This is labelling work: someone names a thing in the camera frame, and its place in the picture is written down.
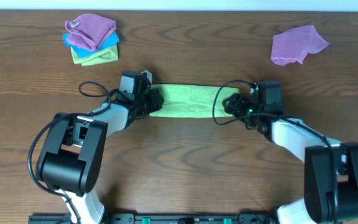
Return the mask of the light green microfiber cloth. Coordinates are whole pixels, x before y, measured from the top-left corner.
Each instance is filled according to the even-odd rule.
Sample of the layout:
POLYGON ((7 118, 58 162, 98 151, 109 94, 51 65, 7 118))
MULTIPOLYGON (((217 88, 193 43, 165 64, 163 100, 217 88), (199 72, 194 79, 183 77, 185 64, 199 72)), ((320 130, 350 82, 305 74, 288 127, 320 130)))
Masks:
POLYGON ((222 90, 217 86, 152 85, 159 89, 164 98, 162 109, 150 113, 153 117, 163 118, 212 118, 213 116, 230 117, 224 111, 222 101, 240 89, 225 87, 222 90))

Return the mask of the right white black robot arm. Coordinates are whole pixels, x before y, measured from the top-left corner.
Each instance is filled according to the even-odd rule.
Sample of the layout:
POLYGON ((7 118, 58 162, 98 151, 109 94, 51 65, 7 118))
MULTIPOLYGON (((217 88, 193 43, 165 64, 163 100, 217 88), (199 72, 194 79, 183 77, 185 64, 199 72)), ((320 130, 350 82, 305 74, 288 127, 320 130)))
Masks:
POLYGON ((274 223, 342 223, 358 219, 358 142, 341 142, 285 114, 278 81, 250 82, 250 96, 222 101, 235 121, 256 129, 304 163, 304 196, 276 210, 274 223))

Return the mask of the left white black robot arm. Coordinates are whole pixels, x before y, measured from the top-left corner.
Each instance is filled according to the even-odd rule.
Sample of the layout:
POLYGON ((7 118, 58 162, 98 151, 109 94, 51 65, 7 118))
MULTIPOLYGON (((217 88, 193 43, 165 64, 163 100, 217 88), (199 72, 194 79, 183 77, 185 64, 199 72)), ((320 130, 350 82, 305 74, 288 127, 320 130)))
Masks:
POLYGON ((27 165, 42 190, 61 197, 68 223, 109 223, 95 185, 111 134, 162 108, 152 74, 124 71, 119 88, 105 90, 101 106, 88 113, 57 113, 34 139, 27 165))

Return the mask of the folded green cloth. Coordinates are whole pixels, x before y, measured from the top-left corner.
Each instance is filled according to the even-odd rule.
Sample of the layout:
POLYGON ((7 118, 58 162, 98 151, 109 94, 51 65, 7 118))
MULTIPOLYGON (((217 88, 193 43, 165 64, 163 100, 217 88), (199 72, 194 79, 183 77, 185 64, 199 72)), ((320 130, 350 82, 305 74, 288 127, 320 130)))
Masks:
POLYGON ((81 64, 82 66, 98 65, 119 60, 117 44, 83 58, 80 58, 74 49, 71 48, 71 56, 74 64, 81 64))

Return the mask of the crumpled purple cloth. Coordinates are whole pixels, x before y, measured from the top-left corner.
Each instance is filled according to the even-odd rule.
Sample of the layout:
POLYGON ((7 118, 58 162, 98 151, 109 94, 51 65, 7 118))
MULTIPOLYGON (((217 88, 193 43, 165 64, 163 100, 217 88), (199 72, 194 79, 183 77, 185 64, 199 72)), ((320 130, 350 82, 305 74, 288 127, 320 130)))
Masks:
POLYGON ((273 36, 270 59, 280 66, 302 64, 308 54, 317 54, 328 45, 314 25, 296 27, 273 36))

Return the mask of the folded blue cloth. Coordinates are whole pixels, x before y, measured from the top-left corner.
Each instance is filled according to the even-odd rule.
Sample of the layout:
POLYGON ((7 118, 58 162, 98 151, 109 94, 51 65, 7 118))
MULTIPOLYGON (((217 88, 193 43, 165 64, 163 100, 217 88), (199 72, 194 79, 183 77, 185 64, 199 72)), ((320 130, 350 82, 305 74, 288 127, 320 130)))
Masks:
POLYGON ((80 47, 77 47, 75 45, 72 45, 72 44, 69 44, 67 42, 67 38, 69 36, 69 33, 67 34, 63 34, 62 35, 62 39, 63 39, 63 42, 65 44, 65 47, 71 47, 75 53, 77 54, 77 56, 79 56, 79 58, 84 58, 84 57, 89 57, 90 55, 93 55, 95 54, 96 52, 99 52, 101 50, 104 50, 108 47, 111 47, 113 45, 116 45, 118 42, 119 42, 119 37, 117 36, 117 34, 114 32, 113 34, 111 34, 104 42, 103 44, 100 46, 99 49, 95 50, 95 51, 90 51, 90 50, 87 50, 87 49, 83 49, 83 48, 80 48, 80 47))

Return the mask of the folded purple cloth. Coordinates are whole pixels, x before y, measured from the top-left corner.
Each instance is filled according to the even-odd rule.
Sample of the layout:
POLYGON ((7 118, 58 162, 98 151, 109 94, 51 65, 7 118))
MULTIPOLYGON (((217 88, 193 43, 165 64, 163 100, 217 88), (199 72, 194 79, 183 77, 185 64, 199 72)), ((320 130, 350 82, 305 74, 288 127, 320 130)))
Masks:
POLYGON ((83 14, 73 21, 65 22, 69 32, 67 42, 94 52, 116 30, 116 21, 96 14, 83 14))

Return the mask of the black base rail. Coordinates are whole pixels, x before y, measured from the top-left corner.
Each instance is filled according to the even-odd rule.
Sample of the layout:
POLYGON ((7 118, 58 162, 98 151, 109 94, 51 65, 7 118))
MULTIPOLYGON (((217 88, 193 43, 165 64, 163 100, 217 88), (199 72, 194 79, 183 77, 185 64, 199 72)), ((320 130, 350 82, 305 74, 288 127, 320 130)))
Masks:
POLYGON ((136 214, 115 213, 81 215, 80 223, 103 224, 279 224, 268 213, 241 212, 238 214, 136 214))

